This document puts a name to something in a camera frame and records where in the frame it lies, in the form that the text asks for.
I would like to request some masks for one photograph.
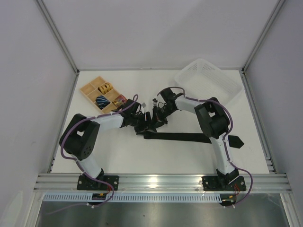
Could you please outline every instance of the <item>purple cable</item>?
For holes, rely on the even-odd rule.
[[[185,97],[186,99],[188,99],[188,100],[191,100],[191,101],[214,103],[214,104],[220,106],[220,107],[226,112],[226,114],[228,115],[228,118],[229,118],[230,123],[231,123],[231,127],[229,128],[229,130],[227,131],[227,133],[225,133],[225,135],[223,136],[223,144],[224,144],[224,149],[225,149],[225,153],[226,153],[226,156],[227,156],[227,160],[228,160],[228,162],[229,162],[234,168],[236,168],[236,169],[238,169],[238,170],[241,170],[241,171],[247,173],[247,174],[250,176],[250,188],[249,188],[249,190],[247,191],[246,195],[245,195],[240,201],[238,201],[237,203],[235,203],[235,204],[239,204],[240,202],[242,202],[243,200],[245,200],[245,199],[247,198],[247,196],[250,194],[250,192],[251,192],[251,190],[252,190],[252,185],[253,185],[253,177],[252,177],[252,175],[251,175],[251,173],[250,173],[249,171],[247,171],[246,169],[239,168],[239,167],[237,167],[234,163],[232,163],[231,158],[230,158],[230,156],[229,156],[229,154],[228,154],[228,149],[227,149],[227,144],[226,144],[225,138],[228,136],[228,134],[229,134],[229,133],[232,131],[232,129],[233,129],[233,120],[232,120],[231,114],[229,113],[229,111],[226,109],[225,106],[223,106],[221,103],[218,103],[218,102],[216,102],[216,101],[214,101],[214,100],[209,100],[209,99],[196,99],[196,98],[187,97],[187,96],[185,95],[185,89],[182,88],[182,87],[167,87],[167,88],[178,88],[178,89],[181,89],[181,90],[183,91],[184,97]]]
[[[101,115],[98,115],[97,117],[89,117],[89,118],[86,118],[86,119],[83,119],[79,122],[77,122],[76,124],[74,124],[71,129],[66,133],[65,137],[63,138],[62,140],[62,144],[61,144],[61,149],[60,149],[60,152],[61,152],[61,156],[65,159],[69,159],[69,160],[74,160],[76,161],[76,164],[77,166],[79,167],[79,169],[83,172],[84,175],[86,175],[89,179],[93,180],[93,181],[96,181],[96,182],[99,182],[99,183],[103,183],[103,184],[106,184],[107,186],[109,186],[112,190],[112,195],[107,199],[105,200],[104,202],[100,203],[99,205],[93,205],[93,207],[100,207],[102,206],[103,204],[107,203],[109,200],[111,200],[114,196],[114,191],[115,189],[113,188],[113,186],[105,181],[101,181],[101,180],[98,180],[98,179],[95,179],[93,177],[91,177],[90,175],[88,175],[87,173],[84,172],[84,169],[81,167],[81,165],[78,163],[78,160],[76,158],[73,158],[73,157],[68,157],[64,154],[64,145],[65,145],[65,142],[67,140],[67,138],[70,136],[70,134],[80,125],[82,124],[83,122],[86,122],[86,121],[90,121],[90,120],[94,120],[94,119],[97,119],[97,118],[100,118],[100,117],[106,117],[106,116],[110,116],[110,115],[116,115],[116,114],[119,114],[119,113],[122,113],[123,111],[125,110],[128,110],[129,108],[131,108],[135,103],[136,101],[138,100],[139,96],[138,94],[134,95],[133,97],[133,103],[131,103],[128,107],[120,110],[120,111],[117,111],[117,112],[114,112],[112,114],[110,113],[107,113],[107,114],[101,114]],[[49,212],[47,213],[47,215],[50,215],[50,214],[54,214],[54,213],[57,213],[59,211],[62,211],[62,210],[65,210],[65,209],[68,209],[70,207],[75,207],[75,206],[78,206],[78,205],[87,205],[86,203],[76,203],[76,204],[73,204],[73,205],[70,205],[70,206],[67,206],[67,207],[64,207],[64,208],[61,208],[59,210],[55,210],[55,211],[52,211],[52,212]]]

